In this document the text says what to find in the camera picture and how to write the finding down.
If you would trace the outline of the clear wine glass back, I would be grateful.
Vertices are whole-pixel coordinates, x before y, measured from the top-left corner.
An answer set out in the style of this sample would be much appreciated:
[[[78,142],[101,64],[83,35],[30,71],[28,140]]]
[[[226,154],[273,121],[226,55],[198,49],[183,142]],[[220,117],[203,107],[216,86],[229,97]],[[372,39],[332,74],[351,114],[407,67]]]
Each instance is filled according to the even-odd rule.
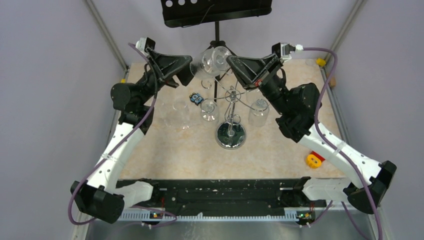
[[[185,101],[175,101],[172,105],[171,113],[171,123],[173,127],[181,130],[186,130],[190,127],[190,110]]]

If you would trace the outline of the clear wine glass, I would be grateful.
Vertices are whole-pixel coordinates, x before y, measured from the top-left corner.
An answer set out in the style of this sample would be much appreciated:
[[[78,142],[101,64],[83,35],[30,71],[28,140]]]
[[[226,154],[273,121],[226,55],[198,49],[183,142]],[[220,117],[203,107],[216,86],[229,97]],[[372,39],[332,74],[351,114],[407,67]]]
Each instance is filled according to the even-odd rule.
[[[168,108],[168,105],[161,102],[161,101],[158,101],[155,104],[154,108],[155,108],[154,109],[154,118],[157,121],[157,123],[160,124],[160,125],[171,127],[172,121],[169,117],[170,110]]]
[[[181,130],[186,130],[190,127],[190,110],[185,101],[175,101],[172,105],[171,113],[171,123],[173,127]]]

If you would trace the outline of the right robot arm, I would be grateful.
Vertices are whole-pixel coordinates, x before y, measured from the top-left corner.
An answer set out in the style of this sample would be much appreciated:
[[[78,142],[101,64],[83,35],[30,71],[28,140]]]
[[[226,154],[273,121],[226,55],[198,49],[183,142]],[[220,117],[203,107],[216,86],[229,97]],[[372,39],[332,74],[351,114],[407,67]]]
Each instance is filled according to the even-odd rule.
[[[245,90],[258,89],[276,110],[279,117],[275,121],[284,137],[317,153],[344,173],[343,178],[303,177],[294,188],[294,202],[299,206],[321,200],[347,202],[365,214],[374,214],[391,185],[396,165],[365,156],[318,121],[318,87],[306,83],[288,89],[286,76],[278,75],[283,60],[276,54],[263,58],[231,55],[226,62]]]

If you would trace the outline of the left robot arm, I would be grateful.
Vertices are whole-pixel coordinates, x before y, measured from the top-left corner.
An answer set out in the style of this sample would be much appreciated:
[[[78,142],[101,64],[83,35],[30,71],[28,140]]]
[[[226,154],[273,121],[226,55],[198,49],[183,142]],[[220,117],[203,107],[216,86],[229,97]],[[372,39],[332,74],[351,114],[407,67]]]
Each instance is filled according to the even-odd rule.
[[[139,50],[146,64],[143,75],[136,82],[117,83],[110,90],[113,108],[120,111],[114,133],[99,161],[81,181],[71,186],[71,200],[78,210],[94,220],[115,223],[122,212],[141,202],[154,207],[160,193],[143,180],[117,187],[122,170],[134,148],[149,130],[154,117],[158,93],[164,86],[178,88],[174,76],[189,68],[189,55],[168,55],[151,47]]]

